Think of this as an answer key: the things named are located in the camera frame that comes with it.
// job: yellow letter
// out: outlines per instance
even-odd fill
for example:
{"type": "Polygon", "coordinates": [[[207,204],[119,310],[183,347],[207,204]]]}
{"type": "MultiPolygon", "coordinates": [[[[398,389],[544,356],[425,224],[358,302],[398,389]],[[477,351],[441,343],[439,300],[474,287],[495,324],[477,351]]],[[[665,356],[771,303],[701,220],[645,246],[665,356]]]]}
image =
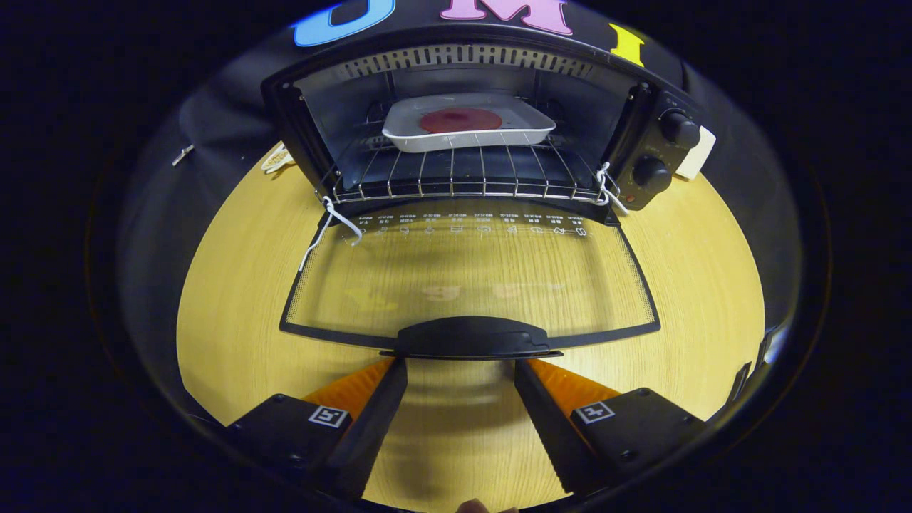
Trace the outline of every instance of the yellow letter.
{"type": "Polygon", "coordinates": [[[643,40],[630,34],[622,26],[617,26],[613,23],[609,23],[609,25],[617,32],[617,47],[612,48],[611,53],[643,68],[643,61],[639,60],[639,50],[643,46],[643,40]]]}
{"type": "Polygon", "coordinates": [[[398,303],[387,301],[367,287],[347,288],[345,294],[364,311],[391,311],[399,307],[398,303]]]}

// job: oven vent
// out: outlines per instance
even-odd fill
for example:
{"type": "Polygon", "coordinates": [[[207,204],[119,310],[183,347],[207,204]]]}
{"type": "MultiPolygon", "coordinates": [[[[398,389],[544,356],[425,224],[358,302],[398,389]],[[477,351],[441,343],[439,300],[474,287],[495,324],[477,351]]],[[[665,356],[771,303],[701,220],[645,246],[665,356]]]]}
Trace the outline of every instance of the oven vent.
{"type": "Polygon", "coordinates": [[[448,64],[487,64],[533,68],[585,79],[592,65],[574,58],[521,47],[436,45],[404,48],[349,60],[334,68],[337,79],[348,80],[393,69],[448,64]]]}

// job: blue letter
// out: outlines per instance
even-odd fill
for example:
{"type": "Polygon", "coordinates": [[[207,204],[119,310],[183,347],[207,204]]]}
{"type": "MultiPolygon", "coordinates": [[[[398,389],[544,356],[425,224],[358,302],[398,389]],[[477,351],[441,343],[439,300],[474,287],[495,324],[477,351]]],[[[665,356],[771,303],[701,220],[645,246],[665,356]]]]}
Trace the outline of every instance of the blue letter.
{"type": "Polygon", "coordinates": [[[362,17],[344,25],[334,26],[329,23],[329,20],[336,7],[338,5],[297,22],[294,25],[295,44],[299,47],[315,47],[370,28],[393,13],[393,9],[396,8],[396,0],[368,0],[368,11],[362,17]]]}

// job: colorful letter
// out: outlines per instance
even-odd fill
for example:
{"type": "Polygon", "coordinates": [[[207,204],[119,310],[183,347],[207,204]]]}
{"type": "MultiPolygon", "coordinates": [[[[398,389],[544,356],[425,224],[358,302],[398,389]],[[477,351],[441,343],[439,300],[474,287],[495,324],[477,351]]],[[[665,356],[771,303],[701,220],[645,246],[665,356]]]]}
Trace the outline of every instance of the colorful letter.
{"type": "Polygon", "coordinates": [[[643,40],[634,36],[622,26],[617,26],[613,23],[609,23],[609,25],[617,33],[617,47],[613,48],[611,53],[643,68],[643,61],[639,59],[639,50],[643,46],[643,40]]]}
{"type": "Polygon", "coordinates": [[[370,28],[387,19],[396,8],[396,0],[368,0],[368,11],[360,18],[343,25],[332,25],[329,20],[334,5],[297,22],[295,27],[295,44],[299,47],[315,47],[370,28]]]}
{"type": "Polygon", "coordinates": [[[525,7],[529,14],[521,19],[534,28],[570,36],[573,30],[564,21],[565,0],[451,0],[450,8],[441,12],[444,19],[484,19],[487,13],[478,8],[478,2],[485,4],[501,21],[516,16],[525,7]]]}

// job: white string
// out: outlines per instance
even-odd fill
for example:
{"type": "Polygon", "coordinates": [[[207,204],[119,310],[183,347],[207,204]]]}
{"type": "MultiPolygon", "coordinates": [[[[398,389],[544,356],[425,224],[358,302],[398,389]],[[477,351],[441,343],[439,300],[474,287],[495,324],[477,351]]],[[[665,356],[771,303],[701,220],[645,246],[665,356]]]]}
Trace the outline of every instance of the white string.
{"type": "Polygon", "coordinates": [[[605,197],[606,197],[604,200],[597,201],[596,204],[597,205],[606,205],[606,204],[608,204],[608,202],[614,202],[614,204],[617,206],[617,208],[619,208],[621,210],[621,212],[624,213],[624,215],[628,215],[628,214],[630,214],[630,212],[627,210],[627,208],[624,206],[624,204],[621,203],[621,200],[617,199],[617,196],[611,194],[611,191],[609,191],[608,188],[605,187],[605,179],[607,178],[608,180],[611,180],[611,183],[617,189],[617,193],[618,194],[621,193],[621,188],[617,186],[617,183],[615,183],[614,179],[612,179],[610,176],[608,176],[607,171],[608,171],[608,166],[610,166],[610,165],[611,165],[610,162],[605,162],[602,164],[602,167],[598,168],[598,171],[596,172],[596,179],[598,180],[598,187],[602,190],[602,193],[604,193],[605,197]]]}
{"type": "Polygon", "coordinates": [[[355,232],[355,235],[358,236],[358,240],[351,243],[352,246],[357,246],[358,243],[361,242],[361,230],[358,230],[358,227],[352,224],[351,221],[347,220],[344,215],[336,212],[336,208],[333,206],[333,200],[329,199],[329,196],[323,196],[323,205],[326,207],[326,211],[329,212],[329,216],[326,218],[326,222],[323,223],[323,227],[320,228],[320,233],[316,236],[314,244],[310,245],[310,247],[304,252],[304,258],[301,259],[301,265],[297,268],[297,272],[304,270],[304,263],[307,261],[307,256],[310,255],[310,250],[315,248],[317,244],[320,244],[320,240],[323,239],[323,233],[326,231],[329,223],[332,222],[333,217],[345,223],[345,225],[351,228],[351,231],[355,232]]]}

